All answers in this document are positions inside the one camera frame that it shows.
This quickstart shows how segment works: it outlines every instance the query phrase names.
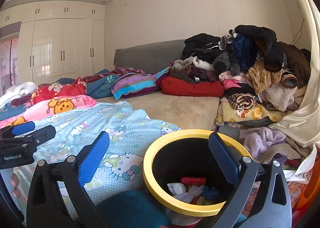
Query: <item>white satin fabric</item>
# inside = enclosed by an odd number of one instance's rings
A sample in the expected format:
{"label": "white satin fabric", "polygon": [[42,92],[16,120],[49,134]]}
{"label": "white satin fabric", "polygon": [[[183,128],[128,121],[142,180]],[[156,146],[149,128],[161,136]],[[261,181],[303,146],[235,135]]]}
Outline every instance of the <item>white satin fabric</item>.
{"label": "white satin fabric", "polygon": [[270,128],[281,130],[302,147],[312,146],[314,150],[313,144],[320,147],[320,13],[313,0],[298,1],[305,18],[305,25],[311,35],[311,76],[300,108],[270,125]]}

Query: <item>teal towel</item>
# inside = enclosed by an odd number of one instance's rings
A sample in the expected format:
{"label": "teal towel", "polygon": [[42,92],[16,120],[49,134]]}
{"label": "teal towel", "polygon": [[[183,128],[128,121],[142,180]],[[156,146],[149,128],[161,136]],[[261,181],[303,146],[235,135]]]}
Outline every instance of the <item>teal towel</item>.
{"label": "teal towel", "polygon": [[102,201],[96,208],[112,228],[170,227],[165,208],[149,193],[124,191]]}

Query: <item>pink blanket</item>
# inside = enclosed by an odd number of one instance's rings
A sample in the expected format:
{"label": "pink blanket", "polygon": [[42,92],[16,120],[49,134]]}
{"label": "pink blanket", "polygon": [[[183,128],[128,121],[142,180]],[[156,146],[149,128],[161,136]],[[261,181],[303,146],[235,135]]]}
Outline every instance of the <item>pink blanket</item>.
{"label": "pink blanket", "polygon": [[4,121],[0,121],[0,128],[8,125],[13,126],[28,121],[44,119],[49,116],[74,109],[91,108],[97,103],[98,102],[94,99],[86,95],[78,95],[74,97],[62,96],[51,100],[40,101],[23,113]]}

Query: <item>wardrobe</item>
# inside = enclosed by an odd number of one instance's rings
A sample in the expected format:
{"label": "wardrobe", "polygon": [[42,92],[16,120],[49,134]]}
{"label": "wardrobe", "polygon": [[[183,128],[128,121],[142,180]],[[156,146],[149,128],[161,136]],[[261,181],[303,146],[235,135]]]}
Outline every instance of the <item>wardrobe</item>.
{"label": "wardrobe", "polygon": [[78,1],[32,2],[1,11],[0,27],[21,21],[19,84],[75,79],[104,69],[104,20],[105,6]]}

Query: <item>lavender fleece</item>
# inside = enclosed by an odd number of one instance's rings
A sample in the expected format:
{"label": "lavender fleece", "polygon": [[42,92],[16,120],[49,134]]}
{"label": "lavender fleece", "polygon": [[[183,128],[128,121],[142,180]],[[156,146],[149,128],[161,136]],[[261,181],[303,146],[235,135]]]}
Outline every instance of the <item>lavender fleece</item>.
{"label": "lavender fleece", "polygon": [[239,139],[244,140],[244,147],[250,152],[253,159],[263,154],[275,144],[284,143],[286,135],[267,127],[240,130]]}

